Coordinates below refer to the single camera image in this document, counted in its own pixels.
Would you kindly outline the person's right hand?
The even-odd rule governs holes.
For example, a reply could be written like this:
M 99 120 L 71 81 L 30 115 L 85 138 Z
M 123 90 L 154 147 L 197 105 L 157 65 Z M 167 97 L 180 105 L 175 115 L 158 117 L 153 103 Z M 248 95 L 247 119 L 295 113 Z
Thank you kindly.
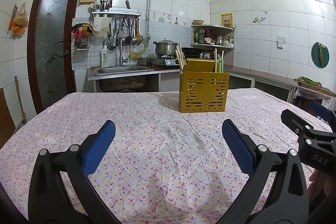
M 321 190 L 328 197 L 335 188 L 335 177 L 330 177 L 317 169 L 310 175 L 309 181 L 310 185 L 307 188 L 307 193 L 310 200 L 316 198 Z

